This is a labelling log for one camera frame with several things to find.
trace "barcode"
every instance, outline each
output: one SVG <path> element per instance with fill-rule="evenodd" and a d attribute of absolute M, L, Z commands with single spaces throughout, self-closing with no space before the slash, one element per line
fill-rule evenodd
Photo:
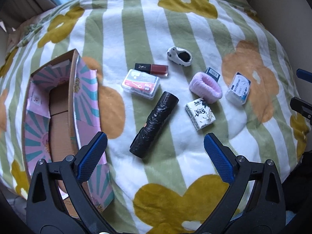
<path fill-rule="evenodd" d="M 216 71 L 214 71 L 212 68 L 209 70 L 209 73 L 215 77 L 219 76 L 219 74 Z"/>

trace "blue gripper pad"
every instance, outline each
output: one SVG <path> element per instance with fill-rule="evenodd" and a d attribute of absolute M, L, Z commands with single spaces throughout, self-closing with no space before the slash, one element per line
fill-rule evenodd
<path fill-rule="evenodd" d="M 224 153 L 217 145 L 217 143 L 213 140 L 213 138 L 210 136 L 210 134 L 207 134 L 204 138 L 204 148 L 208 153 L 216 170 L 218 171 L 222 181 L 232 184 L 234 181 L 233 165 L 224 155 Z"/>
<path fill-rule="evenodd" d="M 305 80 L 309 83 L 312 83 L 312 73 L 311 72 L 299 68 L 299 69 L 297 69 L 296 74 L 297 74 L 298 78 Z"/>
<path fill-rule="evenodd" d="M 77 180 L 80 184 L 90 179 L 96 165 L 107 147 L 107 136 L 105 133 L 101 133 L 101 135 L 96 138 L 95 142 L 93 142 L 94 139 L 95 138 L 93 138 L 87 146 L 83 146 L 89 147 L 90 149 L 78 165 Z"/>

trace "blanket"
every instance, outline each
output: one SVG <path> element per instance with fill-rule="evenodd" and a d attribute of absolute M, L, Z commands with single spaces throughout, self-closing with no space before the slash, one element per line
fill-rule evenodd
<path fill-rule="evenodd" d="M 191 52 L 190 67 L 166 58 L 169 47 Z M 248 4 L 236 0 L 72 0 L 33 25 L 0 69 L 0 178 L 27 198 L 23 153 L 23 103 L 32 72 L 77 49 L 97 70 L 101 130 L 115 195 L 103 212 L 119 232 L 186 233 L 196 230 L 216 207 L 223 183 L 203 148 L 213 132 L 236 155 L 274 160 L 284 181 L 297 165 L 310 127 L 289 106 L 298 96 L 287 55 Z M 154 100 L 123 91 L 135 63 L 169 66 Z M 198 98 L 188 89 L 194 74 L 213 68 L 223 95 L 236 72 L 251 81 L 238 108 L 225 97 L 209 105 L 216 121 L 196 131 L 184 107 Z M 163 91 L 178 106 L 145 159 L 129 152 Z M 242 212 L 250 184 L 237 209 Z"/>

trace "black plastic bag roll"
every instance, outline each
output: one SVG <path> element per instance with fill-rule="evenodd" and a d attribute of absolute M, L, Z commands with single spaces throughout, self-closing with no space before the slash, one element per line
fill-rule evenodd
<path fill-rule="evenodd" d="M 130 152 L 139 158 L 144 158 L 149 151 L 149 147 L 162 129 L 166 120 L 179 102 L 179 99 L 173 94 L 164 91 L 158 100 L 157 105 L 149 114 L 146 125 L 140 129 L 134 138 Z"/>

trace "transparent plastic case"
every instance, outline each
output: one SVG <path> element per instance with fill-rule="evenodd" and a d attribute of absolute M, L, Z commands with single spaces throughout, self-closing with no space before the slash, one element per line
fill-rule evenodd
<path fill-rule="evenodd" d="M 245 104 L 249 94 L 250 84 L 251 82 L 248 78 L 236 72 L 228 91 L 225 93 L 226 99 L 236 106 Z"/>
<path fill-rule="evenodd" d="M 135 93 L 152 100 L 156 94 L 159 84 L 159 77 L 130 69 L 121 85 L 128 92 Z"/>

